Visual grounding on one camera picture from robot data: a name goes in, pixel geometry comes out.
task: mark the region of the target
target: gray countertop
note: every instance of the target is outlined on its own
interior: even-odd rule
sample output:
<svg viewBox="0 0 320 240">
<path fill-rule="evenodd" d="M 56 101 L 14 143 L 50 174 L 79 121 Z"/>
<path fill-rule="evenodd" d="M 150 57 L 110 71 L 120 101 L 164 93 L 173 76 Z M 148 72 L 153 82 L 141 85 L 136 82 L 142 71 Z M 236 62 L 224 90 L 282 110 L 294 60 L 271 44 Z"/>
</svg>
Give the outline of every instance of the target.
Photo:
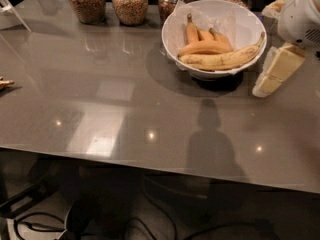
<svg viewBox="0 0 320 240">
<path fill-rule="evenodd" d="M 109 3 L 95 26 L 66 0 L 17 10 L 33 32 L 0 32 L 0 75 L 15 80 L 0 93 L 0 147 L 320 193 L 313 55 L 259 99 L 262 61 L 217 82 L 179 71 L 164 55 L 156 6 L 139 27 L 119 25 Z"/>
</svg>

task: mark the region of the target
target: countertop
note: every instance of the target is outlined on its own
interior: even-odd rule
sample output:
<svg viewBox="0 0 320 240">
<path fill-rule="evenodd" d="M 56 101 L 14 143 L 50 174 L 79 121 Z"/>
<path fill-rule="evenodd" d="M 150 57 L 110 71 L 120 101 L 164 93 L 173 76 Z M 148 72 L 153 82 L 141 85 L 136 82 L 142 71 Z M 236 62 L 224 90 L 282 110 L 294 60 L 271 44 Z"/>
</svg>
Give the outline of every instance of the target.
<svg viewBox="0 0 320 240">
<path fill-rule="evenodd" d="M 262 67 L 203 82 L 167 59 L 156 6 L 146 22 L 81 24 L 66 0 L 25 0 L 0 32 L 0 147 L 320 193 L 319 61 L 273 95 Z M 269 46 L 276 37 L 268 38 Z"/>
</svg>

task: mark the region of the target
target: floor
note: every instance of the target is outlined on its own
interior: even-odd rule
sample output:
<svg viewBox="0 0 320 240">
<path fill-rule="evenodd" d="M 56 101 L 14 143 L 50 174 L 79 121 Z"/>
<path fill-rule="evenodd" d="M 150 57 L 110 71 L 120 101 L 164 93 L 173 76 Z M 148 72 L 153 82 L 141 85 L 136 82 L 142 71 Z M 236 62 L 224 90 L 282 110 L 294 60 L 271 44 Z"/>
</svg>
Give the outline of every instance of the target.
<svg viewBox="0 0 320 240">
<path fill-rule="evenodd" d="M 6 181 L 9 196 L 22 186 L 18 184 L 24 173 L 21 168 L 28 171 L 26 161 L 24 164 L 24 167 L 10 165 L 9 174 L 14 175 L 16 166 L 20 178 Z M 89 217 L 84 231 L 92 235 L 83 236 L 84 240 L 318 240 L 320 237 L 319 195 L 125 167 L 79 166 L 74 161 L 63 164 L 66 167 L 63 166 L 63 180 L 57 191 L 15 219 L 45 212 L 65 223 L 44 215 L 25 221 L 63 230 L 66 219 L 74 218 L 73 223 L 78 224 L 68 227 L 76 229 Z M 5 176 L 7 168 L 2 167 Z M 74 177 L 73 168 L 80 177 Z M 20 240 L 13 230 L 14 220 L 8 219 L 7 224 L 9 238 L 1 239 Z M 25 225 L 19 225 L 18 230 L 26 240 L 54 240 L 61 236 L 34 232 Z"/>
</svg>

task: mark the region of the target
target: bowl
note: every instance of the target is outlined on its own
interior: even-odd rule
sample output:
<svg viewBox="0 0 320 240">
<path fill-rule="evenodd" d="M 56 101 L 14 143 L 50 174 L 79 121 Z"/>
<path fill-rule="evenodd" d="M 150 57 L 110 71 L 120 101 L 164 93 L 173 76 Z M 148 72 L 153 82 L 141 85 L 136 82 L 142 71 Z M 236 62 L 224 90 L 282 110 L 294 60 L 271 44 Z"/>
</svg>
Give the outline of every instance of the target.
<svg viewBox="0 0 320 240">
<path fill-rule="evenodd" d="M 190 75 L 200 80 L 210 80 L 235 75 L 255 64 L 266 48 L 267 35 L 265 35 L 257 56 L 241 67 L 223 71 L 204 71 L 188 66 L 180 62 L 177 58 L 181 47 L 186 45 L 186 34 L 184 30 L 188 13 L 196 16 L 195 18 L 193 17 L 193 21 L 198 27 L 209 28 L 211 26 L 210 24 L 213 22 L 210 20 L 217 18 L 223 19 L 223 17 L 230 14 L 230 12 L 232 12 L 233 15 L 234 49 L 255 44 L 258 41 L 261 32 L 266 33 L 266 29 L 261 20 L 250 10 L 240 5 L 221 0 L 198 0 L 189 4 L 182 4 L 181 6 L 177 5 L 174 12 L 164 22 L 162 28 L 162 42 L 167 52 L 167 56 L 175 61 L 179 69 L 188 71 Z M 207 26 L 203 25 L 203 15 L 206 16 Z M 199 19 L 202 20 L 202 25 L 197 22 Z"/>
</svg>

